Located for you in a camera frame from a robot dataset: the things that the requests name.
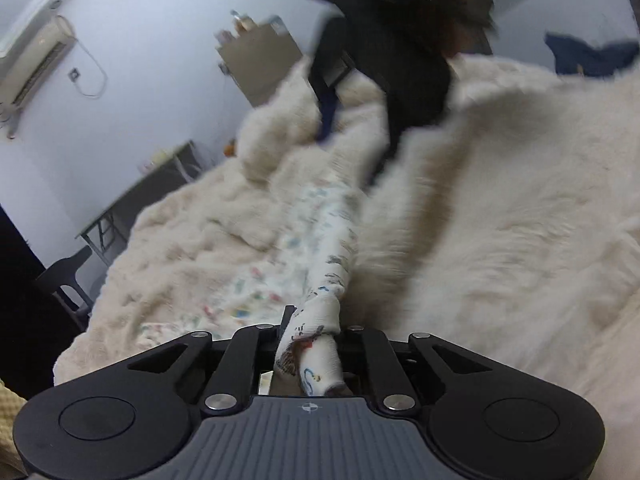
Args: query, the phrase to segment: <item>silver screw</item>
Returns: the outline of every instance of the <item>silver screw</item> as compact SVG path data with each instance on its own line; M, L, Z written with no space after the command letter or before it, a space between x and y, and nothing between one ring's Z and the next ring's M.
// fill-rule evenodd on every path
M210 410L228 410L236 405L238 401L233 395L215 394L204 400L204 405Z
M404 412L415 406L415 400L408 395L389 395L382 401L388 409L394 412Z

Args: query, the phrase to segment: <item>gray ribbed panel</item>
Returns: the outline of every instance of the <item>gray ribbed panel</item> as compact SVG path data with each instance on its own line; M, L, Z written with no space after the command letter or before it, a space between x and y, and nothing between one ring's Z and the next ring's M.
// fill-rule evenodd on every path
M302 406L312 402L318 409ZM462 480L405 420L364 399L255 397L233 416L208 418L174 459L145 480Z

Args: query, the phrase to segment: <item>fluffy beige blanket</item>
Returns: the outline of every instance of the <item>fluffy beige blanket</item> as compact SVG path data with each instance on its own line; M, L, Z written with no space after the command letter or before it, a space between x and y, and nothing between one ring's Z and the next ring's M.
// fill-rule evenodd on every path
M450 120L407 133L364 203L342 323L431 332L576 391L607 427L593 478L640 478L640 73L454 68ZM328 164L363 183L385 142L380 92L351 78L322 150L304 71L248 116L238 158L141 213L56 382L206 330L208 298L270 250L304 183Z

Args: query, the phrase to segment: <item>air conditioner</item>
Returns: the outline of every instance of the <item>air conditioner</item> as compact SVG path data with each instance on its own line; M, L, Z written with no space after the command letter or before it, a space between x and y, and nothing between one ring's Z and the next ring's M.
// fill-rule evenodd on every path
M13 138L17 119L44 80L73 47L76 37L71 24L55 16L30 41L0 81L0 117Z

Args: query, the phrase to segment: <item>black chair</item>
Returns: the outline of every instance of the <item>black chair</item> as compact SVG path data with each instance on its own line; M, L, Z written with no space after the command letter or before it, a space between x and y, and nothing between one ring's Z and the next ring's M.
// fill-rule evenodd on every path
M46 294L53 294L65 307L66 311L74 318L81 330L86 330L89 324L89 313L94 307L94 301L89 298L88 294L78 285L76 280L76 272L89 259L92 250L89 246L80 249L76 254L69 258L63 258L56 261L49 269L45 270L37 277L35 285ZM78 296L84 301L84 305L77 306L71 299L61 290L63 285L70 286L78 293Z

